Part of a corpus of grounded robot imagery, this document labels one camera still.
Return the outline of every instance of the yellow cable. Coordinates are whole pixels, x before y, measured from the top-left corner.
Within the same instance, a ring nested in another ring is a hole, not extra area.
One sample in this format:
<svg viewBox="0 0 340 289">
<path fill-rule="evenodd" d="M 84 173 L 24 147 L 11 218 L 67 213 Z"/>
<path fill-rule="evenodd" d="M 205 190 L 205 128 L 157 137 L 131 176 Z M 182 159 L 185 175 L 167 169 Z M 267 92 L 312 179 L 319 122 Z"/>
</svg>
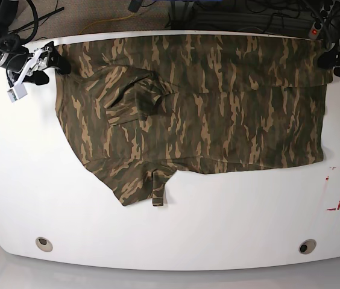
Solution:
<svg viewBox="0 0 340 289">
<path fill-rule="evenodd" d="M 122 18 L 114 18 L 114 19 L 105 19 L 105 20 L 99 20 L 99 21 L 95 21 L 95 22 L 92 22 L 91 24 L 88 24 L 86 27 L 84 27 L 80 32 L 79 32 L 79 35 L 81 35 L 84 30 L 86 30 L 88 27 L 92 26 L 92 25 L 95 25 L 95 24 L 98 24 L 98 23 L 102 23 L 102 22 L 111 22 L 111 21 L 119 21 L 119 20 L 126 20 L 128 18 L 131 18 L 135 15 L 135 13 L 133 14 L 130 14 L 126 17 L 122 17 Z"/>
</svg>

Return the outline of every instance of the white table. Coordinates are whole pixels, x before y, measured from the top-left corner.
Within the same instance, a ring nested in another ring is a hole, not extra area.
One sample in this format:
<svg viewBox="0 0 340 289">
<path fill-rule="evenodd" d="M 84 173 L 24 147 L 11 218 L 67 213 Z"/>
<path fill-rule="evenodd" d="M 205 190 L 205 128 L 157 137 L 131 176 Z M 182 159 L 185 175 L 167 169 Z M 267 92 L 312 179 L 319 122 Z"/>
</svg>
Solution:
<svg viewBox="0 0 340 289">
<path fill-rule="evenodd" d="M 340 289 L 340 258 L 259 269 L 158 272 L 23 258 L 0 248 L 0 289 Z"/>
<path fill-rule="evenodd" d="M 56 44 L 180 33 L 198 32 L 93 34 Z M 7 252 L 146 270 L 241 269 L 340 256 L 340 210 L 327 211 L 340 199 L 340 79 L 327 93 L 325 161 L 264 172 L 177 172 L 166 185 L 166 205 L 154 208 L 150 201 L 123 207 L 80 164 L 55 116 L 54 71 L 48 75 L 48 85 L 28 84 L 28 96 L 12 104 L 0 68 L 0 245 Z M 39 250 L 37 237 L 50 240 L 53 251 Z M 302 255 L 298 248 L 307 239 L 317 247 Z"/>
</svg>

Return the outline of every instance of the camouflage shirt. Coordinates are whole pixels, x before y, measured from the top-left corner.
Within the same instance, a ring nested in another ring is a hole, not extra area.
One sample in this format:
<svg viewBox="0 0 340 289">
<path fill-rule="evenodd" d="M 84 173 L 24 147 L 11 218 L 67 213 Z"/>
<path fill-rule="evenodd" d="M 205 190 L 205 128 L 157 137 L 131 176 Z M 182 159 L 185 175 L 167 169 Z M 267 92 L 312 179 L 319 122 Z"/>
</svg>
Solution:
<svg viewBox="0 0 340 289">
<path fill-rule="evenodd" d="M 175 35 L 63 45 L 56 112 L 76 156 L 123 205 L 163 205 L 177 170 L 224 173 L 323 160 L 329 71 L 320 42 Z"/>
</svg>

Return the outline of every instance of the power strip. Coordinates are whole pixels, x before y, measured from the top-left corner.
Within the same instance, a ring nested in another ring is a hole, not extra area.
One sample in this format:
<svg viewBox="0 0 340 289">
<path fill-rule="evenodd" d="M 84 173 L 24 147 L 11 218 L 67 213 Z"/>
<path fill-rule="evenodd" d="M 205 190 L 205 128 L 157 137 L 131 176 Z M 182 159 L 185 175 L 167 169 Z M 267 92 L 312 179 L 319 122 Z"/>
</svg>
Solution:
<svg viewBox="0 0 340 289">
<path fill-rule="evenodd" d="M 323 17 L 324 21 L 328 18 L 329 14 L 331 13 L 333 6 L 335 6 L 336 0 L 325 0 L 324 6 L 320 10 L 320 15 Z M 316 18 L 315 23 L 313 23 L 312 28 L 309 30 L 308 38 L 310 39 L 317 39 L 321 30 L 323 28 L 323 24 L 320 22 L 318 18 Z"/>
</svg>

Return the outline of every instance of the gray floor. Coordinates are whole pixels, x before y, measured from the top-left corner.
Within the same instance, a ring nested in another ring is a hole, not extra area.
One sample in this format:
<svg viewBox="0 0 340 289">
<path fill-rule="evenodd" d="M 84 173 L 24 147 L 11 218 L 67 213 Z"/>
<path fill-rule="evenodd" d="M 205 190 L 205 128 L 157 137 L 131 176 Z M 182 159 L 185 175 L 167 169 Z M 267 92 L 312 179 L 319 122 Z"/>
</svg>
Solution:
<svg viewBox="0 0 340 289">
<path fill-rule="evenodd" d="M 57 0 L 33 0 L 40 16 L 55 9 Z M 130 0 L 58 0 L 58 8 L 65 10 L 50 17 L 41 27 L 35 39 L 40 37 L 54 38 L 77 35 L 88 24 L 103 20 L 114 19 L 130 15 L 127 10 Z M 104 33 L 138 30 L 163 30 L 168 22 L 167 1 L 158 1 L 154 5 L 141 8 L 136 15 L 128 20 L 106 22 L 92 26 L 87 33 Z M 20 0 L 17 19 L 12 23 L 11 29 L 18 28 L 32 21 L 31 9 L 25 0 Z M 29 35 L 31 30 L 20 34 Z"/>
<path fill-rule="evenodd" d="M 13 256 L 0 248 L 0 289 L 46 288 L 337 289 L 340 258 L 265 269 L 149 272 L 42 261 Z"/>
</svg>

